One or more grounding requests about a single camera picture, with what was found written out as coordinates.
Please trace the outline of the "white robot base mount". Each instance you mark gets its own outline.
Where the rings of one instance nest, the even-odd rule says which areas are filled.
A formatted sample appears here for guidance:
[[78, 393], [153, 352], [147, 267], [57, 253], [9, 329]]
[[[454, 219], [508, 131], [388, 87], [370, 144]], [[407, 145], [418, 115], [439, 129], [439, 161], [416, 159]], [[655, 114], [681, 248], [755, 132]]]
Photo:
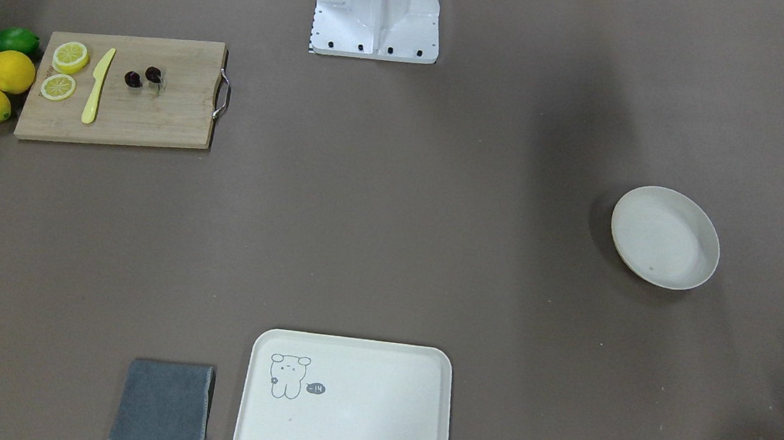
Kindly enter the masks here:
[[431, 65], [441, 0], [316, 0], [310, 52]]

